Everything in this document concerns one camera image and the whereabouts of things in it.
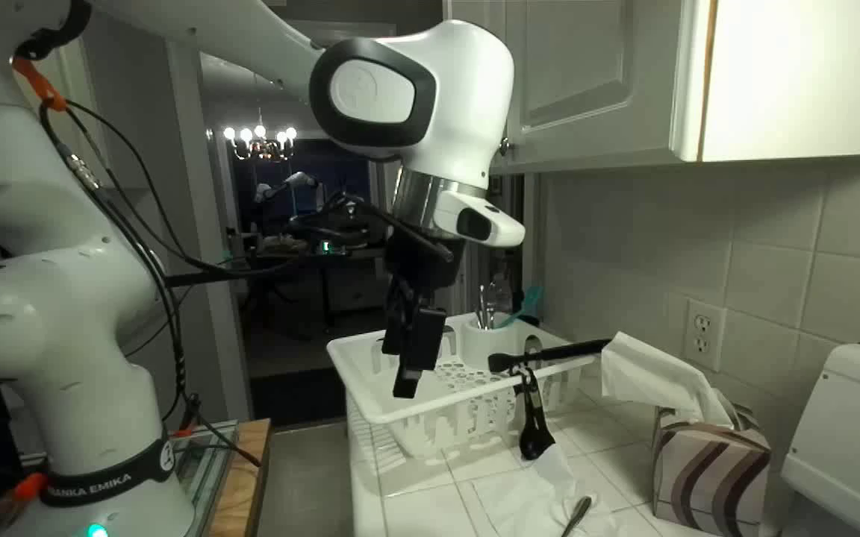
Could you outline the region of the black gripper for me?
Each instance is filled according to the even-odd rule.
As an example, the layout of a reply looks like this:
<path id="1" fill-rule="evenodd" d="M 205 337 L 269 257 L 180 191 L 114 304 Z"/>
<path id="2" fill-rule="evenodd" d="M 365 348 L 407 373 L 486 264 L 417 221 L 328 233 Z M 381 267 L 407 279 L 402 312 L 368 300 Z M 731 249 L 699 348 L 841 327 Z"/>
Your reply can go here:
<path id="1" fill-rule="evenodd" d="M 461 240 L 417 240 L 395 231 L 384 245 L 392 274 L 384 300 L 381 355 L 399 355 L 395 394 L 413 401 L 425 370 L 437 368 L 446 304 L 440 300 L 458 282 L 462 264 Z"/>

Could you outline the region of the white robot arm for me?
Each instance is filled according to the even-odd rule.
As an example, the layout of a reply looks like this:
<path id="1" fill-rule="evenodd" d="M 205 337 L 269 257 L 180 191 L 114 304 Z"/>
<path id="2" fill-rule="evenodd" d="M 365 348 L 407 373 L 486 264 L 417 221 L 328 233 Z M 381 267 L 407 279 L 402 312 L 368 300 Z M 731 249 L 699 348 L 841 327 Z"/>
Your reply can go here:
<path id="1" fill-rule="evenodd" d="M 0 0 L 0 382 L 46 439 L 46 488 L 5 535 L 190 537 L 196 507 L 174 476 L 152 376 L 119 343 L 150 312 L 155 279 L 14 84 L 20 63 L 95 15 L 283 82 L 335 145 L 417 180 L 425 213 L 399 213 L 395 228 L 426 249 L 526 240 L 483 201 L 514 58 L 461 18 L 316 49 L 264 0 Z"/>

